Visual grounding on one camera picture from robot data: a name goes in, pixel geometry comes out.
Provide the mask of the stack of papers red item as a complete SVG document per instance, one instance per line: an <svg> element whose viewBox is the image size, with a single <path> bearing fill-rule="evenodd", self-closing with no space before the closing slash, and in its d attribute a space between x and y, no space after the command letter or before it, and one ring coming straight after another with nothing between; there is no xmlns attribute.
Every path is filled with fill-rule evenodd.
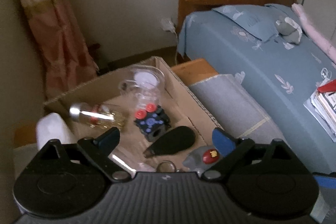
<svg viewBox="0 0 336 224"><path fill-rule="evenodd" d="M335 90L331 92L319 91L329 83L334 84L335 80L323 80L303 105L335 143Z"/></svg>

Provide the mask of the blue pillow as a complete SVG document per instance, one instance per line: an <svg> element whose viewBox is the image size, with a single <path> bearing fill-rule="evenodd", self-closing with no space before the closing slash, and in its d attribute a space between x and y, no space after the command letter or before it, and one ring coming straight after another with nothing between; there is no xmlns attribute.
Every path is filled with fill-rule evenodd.
<svg viewBox="0 0 336 224"><path fill-rule="evenodd" d="M224 5L213 8L213 11L229 18L262 42L266 42L270 38L279 35L275 23L281 13L269 7Z"/></svg>

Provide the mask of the wall socket with plug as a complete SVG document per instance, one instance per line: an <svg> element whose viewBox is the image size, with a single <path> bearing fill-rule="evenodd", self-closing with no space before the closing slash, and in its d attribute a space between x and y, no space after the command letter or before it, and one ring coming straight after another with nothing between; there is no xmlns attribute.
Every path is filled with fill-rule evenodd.
<svg viewBox="0 0 336 224"><path fill-rule="evenodd" d="M173 20L171 18L162 18L160 23L161 29L164 32L171 32L172 34L175 34L176 37L178 37L175 24L173 23Z"/></svg>

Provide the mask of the orange patterned curtain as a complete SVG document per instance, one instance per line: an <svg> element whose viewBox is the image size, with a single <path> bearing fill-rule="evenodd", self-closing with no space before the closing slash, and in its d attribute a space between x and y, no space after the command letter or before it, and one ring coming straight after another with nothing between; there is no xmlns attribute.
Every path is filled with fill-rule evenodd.
<svg viewBox="0 0 336 224"><path fill-rule="evenodd" d="M70 0L21 0L45 64L45 94L54 98L97 76Z"/></svg>

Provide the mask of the cardboard box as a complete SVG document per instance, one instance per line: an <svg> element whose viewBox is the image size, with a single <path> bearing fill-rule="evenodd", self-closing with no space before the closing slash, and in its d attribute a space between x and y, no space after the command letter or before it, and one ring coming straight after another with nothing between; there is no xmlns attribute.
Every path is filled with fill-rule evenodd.
<svg viewBox="0 0 336 224"><path fill-rule="evenodd" d="M165 75L165 88L161 95L161 106L171 119L171 127L188 126L193 129L197 136L194 145L186 151L171 156L144 158L143 152L150 146L150 143L134 124L134 108L121 95L118 88L119 83L127 75L128 67L95 78L79 85L76 89L45 102L43 106L44 113L58 113L65 120L73 134L81 139L86 136L99 136L101 132L97 128L71 120L69 108L73 103L85 102L90 105L106 103L120 106L127 111L128 120L122 130L120 144L117 146L118 149L127 150L137 160L151 166L155 166L160 161L169 160L178 169L184 169L182 162L192 150L201 146L212 145L213 129L219 127L220 124L162 58L154 56L142 61L141 64L156 67Z"/></svg>

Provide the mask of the pink folded blanket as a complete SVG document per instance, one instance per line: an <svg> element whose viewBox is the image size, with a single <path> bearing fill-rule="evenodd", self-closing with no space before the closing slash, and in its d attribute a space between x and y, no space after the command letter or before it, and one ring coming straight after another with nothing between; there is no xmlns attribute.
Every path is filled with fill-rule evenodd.
<svg viewBox="0 0 336 224"><path fill-rule="evenodd" d="M316 26L313 24L313 22L310 20L309 16L305 12L303 6L294 3L291 5L291 9L298 16L305 33L323 51L323 53L327 55L333 63L335 63L335 46L333 46L330 40L325 38L324 35L319 32L319 30L316 28Z"/></svg>

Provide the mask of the black dice cube red buttons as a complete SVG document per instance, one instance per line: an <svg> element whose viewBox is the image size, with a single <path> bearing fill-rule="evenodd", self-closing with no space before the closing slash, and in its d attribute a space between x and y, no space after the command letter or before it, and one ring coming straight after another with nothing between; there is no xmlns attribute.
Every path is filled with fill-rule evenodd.
<svg viewBox="0 0 336 224"><path fill-rule="evenodd" d="M153 143L171 128L170 118L160 105L149 103L134 113L134 124L145 139Z"/></svg>

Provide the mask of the clear glass mug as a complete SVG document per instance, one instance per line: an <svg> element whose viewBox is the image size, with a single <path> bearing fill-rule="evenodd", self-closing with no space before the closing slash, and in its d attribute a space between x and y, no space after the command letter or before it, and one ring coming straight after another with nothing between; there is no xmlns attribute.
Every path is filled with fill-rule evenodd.
<svg viewBox="0 0 336 224"><path fill-rule="evenodd" d="M150 103L160 105L165 76L161 70L150 65L131 65L118 88L134 109L144 109Z"/></svg>

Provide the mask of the clear jar red label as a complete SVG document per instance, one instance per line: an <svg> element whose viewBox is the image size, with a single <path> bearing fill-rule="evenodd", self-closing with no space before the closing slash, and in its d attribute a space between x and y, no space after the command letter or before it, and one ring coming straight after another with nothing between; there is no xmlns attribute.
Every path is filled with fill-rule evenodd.
<svg viewBox="0 0 336 224"><path fill-rule="evenodd" d="M146 165L143 162L137 160L132 153L123 148L115 148L108 158L131 174L147 171Z"/></svg>

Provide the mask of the green label cotton swab jar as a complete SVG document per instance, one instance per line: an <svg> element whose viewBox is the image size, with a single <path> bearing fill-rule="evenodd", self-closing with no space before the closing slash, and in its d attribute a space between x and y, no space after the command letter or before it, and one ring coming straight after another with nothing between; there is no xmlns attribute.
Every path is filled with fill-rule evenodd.
<svg viewBox="0 0 336 224"><path fill-rule="evenodd" d="M51 139L59 139L62 144L77 142L76 136L57 113L50 113L37 122L36 136L38 151Z"/></svg>

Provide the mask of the blue floral bed sheet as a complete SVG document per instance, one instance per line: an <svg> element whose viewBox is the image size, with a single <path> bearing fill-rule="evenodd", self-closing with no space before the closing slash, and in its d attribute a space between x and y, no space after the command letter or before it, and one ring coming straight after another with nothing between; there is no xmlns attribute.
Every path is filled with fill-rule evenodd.
<svg viewBox="0 0 336 224"><path fill-rule="evenodd" d="M288 6L264 6L299 22ZM299 44L287 43L280 34L262 42L212 9L185 17L178 52L233 75L310 170L335 171L335 143L303 105L323 80L335 79L335 63L307 35Z"/></svg>

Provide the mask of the pink liquid keychain charm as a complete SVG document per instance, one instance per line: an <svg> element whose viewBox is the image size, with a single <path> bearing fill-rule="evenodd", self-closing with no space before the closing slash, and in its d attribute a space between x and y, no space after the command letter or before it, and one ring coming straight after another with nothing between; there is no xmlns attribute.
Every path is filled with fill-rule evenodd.
<svg viewBox="0 0 336 224"><path fill-rule="evenodd" d="M148 165L144 162L138 164L137 171L140 172L156 172L156 173L180 173L184 172L183 169L178 169L176 165L169 160L163 160L155 166Z"/></svg>

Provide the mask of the black oval case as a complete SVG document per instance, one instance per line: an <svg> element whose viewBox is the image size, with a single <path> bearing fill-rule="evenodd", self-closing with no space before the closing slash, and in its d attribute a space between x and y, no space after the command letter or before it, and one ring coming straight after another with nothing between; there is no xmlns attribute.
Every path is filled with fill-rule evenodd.
<svg viewBox="0 0 336 224"><path fill-rule="evenodd" d="M147 147L143 152L143 156L149 159L155 156L175 155L192 147L196 138L194 131L190 127L176 127Z"/></svg>

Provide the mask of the grey figurine red badge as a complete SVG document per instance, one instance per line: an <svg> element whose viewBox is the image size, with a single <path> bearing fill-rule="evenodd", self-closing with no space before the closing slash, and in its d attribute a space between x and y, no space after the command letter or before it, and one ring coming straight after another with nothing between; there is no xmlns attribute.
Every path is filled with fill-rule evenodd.
<svg viewBox="0 0 336 224"><path fill-rule="evenodd" d="M182 164L188 168L190 172L202 174L221 159L222 156L219 151L214 146L207 145L191 151Z"/></svg>

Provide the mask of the grey plush toy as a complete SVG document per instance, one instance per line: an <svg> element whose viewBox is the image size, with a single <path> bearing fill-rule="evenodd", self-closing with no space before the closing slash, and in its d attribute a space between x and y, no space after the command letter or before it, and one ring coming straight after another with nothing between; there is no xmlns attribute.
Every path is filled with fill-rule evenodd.
<svg viewBox="0 0 336 224"><path fill-rule="evenodd" d="M282 38L290 44L299 44L303 35L302 28L292 18L280 16L275 21L276 29Z"/></svg>

